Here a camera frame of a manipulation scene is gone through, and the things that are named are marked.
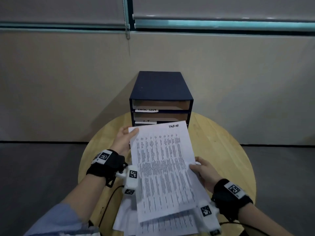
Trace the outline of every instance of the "wall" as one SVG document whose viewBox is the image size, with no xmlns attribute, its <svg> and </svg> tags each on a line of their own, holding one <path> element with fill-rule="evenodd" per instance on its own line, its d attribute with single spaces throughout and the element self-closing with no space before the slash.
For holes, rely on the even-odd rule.
<svg viewBox="0 0 315 236">
<path fill-rule="evenodd" d="M 0 33 L 0 140 L 89 141 L 140 70 L 180 71 L 239 143 L 315 145 L 315 37 Z"/>
</svg>

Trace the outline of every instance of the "black cable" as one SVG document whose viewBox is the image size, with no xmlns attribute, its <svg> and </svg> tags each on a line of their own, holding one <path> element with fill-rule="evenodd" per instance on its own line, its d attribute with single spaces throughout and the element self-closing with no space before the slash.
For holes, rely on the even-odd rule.
<svg viewBox="0 0 315 236">
<path fill-rule="evenodd" d="M 100 227 L 100 224 L 102 223 L 102 220 L 103 220 L 104 215 L 105 215 L 105 213 L 106 213 L 106 210 L 107 210 L 107 208 L 108 208 L 109 202 L 111 201 L 111 199 L 112 199 L 112 197 L 113 197 L 115 191 L 118 190 L 120 187 L 124 187 L 124 186 L 123 186 L 123 185 L 118 186 L 118 187 L 113 191 L 111 197 L 109 198 L 109 200 L 108 200 L 108 202 L 107 202 L 107 205 L 106 205 L 106 208 L 105 208 L 105 210 L 104 210 L 103 216 L 102 216 L 102 218 L 100 219 L 99 227 Z"/>
<path fill-rule="evenodd" d="M 267 234 L 267 233 L 261 231 L 260 229 L 257 229 L 257 228 L 255 228 L 255 227 L 253 227 L 253 226 L 248 225 L 248 224 L 242 224 L 242 223 L 238 223 L 238 222 L 221 222 L 221 223 L 220 223 L 220 225 L 223 225 L 223 224 L 239 224 L 239 225 L 242 225 L 242 226 L 245 226 L 245 227 L 254 229 L 254 230 L 256 230 L 256 231 L 262 233 L 263 235 L 270 236 L 269 234 Z"/>
</svg>

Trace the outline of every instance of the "tabletop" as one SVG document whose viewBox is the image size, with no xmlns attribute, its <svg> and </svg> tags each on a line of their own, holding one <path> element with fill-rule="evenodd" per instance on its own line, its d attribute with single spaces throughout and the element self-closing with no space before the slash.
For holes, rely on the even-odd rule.
<svg viewBox="0 0 315 236">
<path fill-rule="evenodd" d="M 127 125 L 131 125 L 130 113 L 113 119 L 94 135 L 83 152 L 79 166 L 78 182 L 84 178 L 93 158 L 100 151 L 109 149 L 119 128 Z M 250 160 L 239 143 L 223 127 L 197 113 L 191 114 L 188 132 L 195 156 L 201 156 L 208 160 L 222 177 L 242 187 L 255 203 L 256 180 L 254 171 Z M 126 162 L 131 162 L 130 151 Z M 99 224 L 109 197 L 114 189 L 121 184 L 122 180 L 117 178 L 112 188 L 106 187 L 103 190 L 91 216 L 94 225 Z M 100 226 L 103 235 L 122 236 L 124 234 L 112 229 L 122 197 L 121 190 L 117 190 L 115 197 L 111 199 Z M 220 222 L 227 221 L 223 215 L 219 215 L 218 219 Z M 242 230 L 243 228 L 240 225 L 225 224 L 222 226 L 222 235 L 239 235 Z"/>
</svg>

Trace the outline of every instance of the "blue sleeve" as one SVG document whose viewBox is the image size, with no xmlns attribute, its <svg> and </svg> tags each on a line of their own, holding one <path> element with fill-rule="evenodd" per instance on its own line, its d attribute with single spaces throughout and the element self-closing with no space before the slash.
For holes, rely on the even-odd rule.
<svg viewBox="0 0 315 236">
<path fill-rule="evenodd" d="M 88 225 L 81 222 L 77 213 L 71 209 L 69 204 L 60 203 L 37 220 L 24 236 L 60 231 L 76 231 L 87 228 Z"/>
</svg>

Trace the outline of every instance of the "left hand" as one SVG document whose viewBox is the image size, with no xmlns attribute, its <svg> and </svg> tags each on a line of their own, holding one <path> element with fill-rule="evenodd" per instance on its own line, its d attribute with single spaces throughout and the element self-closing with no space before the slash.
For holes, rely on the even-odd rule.
<svg viewBox="0 0 315 236">
<path fill-rule="evenodd" d="M 130 139 L 139 132 L 139 128 L 135 128 L 132 132 L 129 133 L 129 127 L 131 126 L 124 126 L 119 129 L 117 136 L 114 139 L 112 146 L 110 147 L 111 150 L 116 151 L 119 155 L 122 156 L 127 156 L 128 150 L 130 149 Z"/>
</svg>

